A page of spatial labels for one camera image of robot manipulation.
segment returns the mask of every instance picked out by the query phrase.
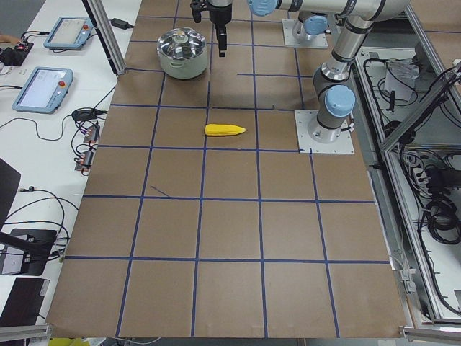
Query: connector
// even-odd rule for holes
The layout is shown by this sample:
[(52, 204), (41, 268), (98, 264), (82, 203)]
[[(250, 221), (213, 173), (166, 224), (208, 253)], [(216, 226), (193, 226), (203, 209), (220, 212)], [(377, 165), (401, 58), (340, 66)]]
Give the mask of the connector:
[(81, 172), (87, 172), (90, 170), (93, 163), (94, 151), (87, 150), (82, 153), (79, 159), (76, 161), (75, 170)]
[(34, 192), (34, 191), (35, 191), (35, 187), (29, 186), (27, 189), (21, 188), (21, 189), (19, 189), (18, 191), (19, 191), (19, 192)]
[(100, 131), (100, 126), (96, 122), (96, 124), (92, 125), (88, 129), (88, 132), (86, 132), (84, 143), (95, 144), (99, 140), (99, 131)]
[(119, 27), (120, 29), (126, 30), (126, 29), (131, 29), (133, 26), (126, 22), (125, 20), (121, 20), (118, 18), (112, 18), (110, 20), (110, 24), (112, 24), (113, 27)]

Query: stainless steel pot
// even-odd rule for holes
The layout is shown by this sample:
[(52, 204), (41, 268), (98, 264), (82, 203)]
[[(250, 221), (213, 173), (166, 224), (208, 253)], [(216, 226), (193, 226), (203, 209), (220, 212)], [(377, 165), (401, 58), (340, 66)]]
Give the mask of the stainless steel pot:
[(165, 32), (158, 39), (157, 54), (165, 73), (178, 79), (197, 77), (208, 65), (205, 38), (190, 27)]

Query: pot handle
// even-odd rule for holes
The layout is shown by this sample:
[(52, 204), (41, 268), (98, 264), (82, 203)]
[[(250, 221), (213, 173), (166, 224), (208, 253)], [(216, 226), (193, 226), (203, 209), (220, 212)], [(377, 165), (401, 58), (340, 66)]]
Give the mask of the pot handle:
[(170, 66), (172, 68), (181, 68), (182, 66), (184, 66), (184, 63), (174, 63), (174, 62), (170, 61)]

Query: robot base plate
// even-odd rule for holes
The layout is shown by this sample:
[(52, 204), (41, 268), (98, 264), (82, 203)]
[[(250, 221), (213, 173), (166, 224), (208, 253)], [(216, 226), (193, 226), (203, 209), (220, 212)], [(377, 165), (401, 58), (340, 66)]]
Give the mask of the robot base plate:
[(325, 34), (319, 34), (316, 38), (309, 41), (298, 41), (293, 37), (292, 29), (295, 26), (297, 19), (283, 19), (283, 37), (285, 38), (285, 47), (291, 48), (316, 48), (327, 49), (328, 43), (326, 42)]
[[(315, 141), (308, 133), (309, 122), (317, 116), (317, 110), (296, 110), (296, 131), (297, 143), (300, 153), (309, 154), (354, 154), (351, 133), (349, 131), (341, 132), (341, 135), (330, 144), (323, 144)], [(344, 121), (342, 128), (347, 128), (347, 121)]]

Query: black monitor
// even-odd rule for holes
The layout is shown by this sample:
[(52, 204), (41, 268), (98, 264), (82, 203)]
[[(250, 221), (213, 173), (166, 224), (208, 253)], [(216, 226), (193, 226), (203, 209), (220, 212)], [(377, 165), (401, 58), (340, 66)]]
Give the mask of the black monitor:
[(3, 226), (12, 207), (20, 180), (21, 174), (0, 159), (0, 226)]
[[(19, 187), (21, 174), (0, 159), (0, 228), (3, 227)], [(47, 229), (13, 229), (0, 231), (0, 274), (42, 275), (56, 231)]]

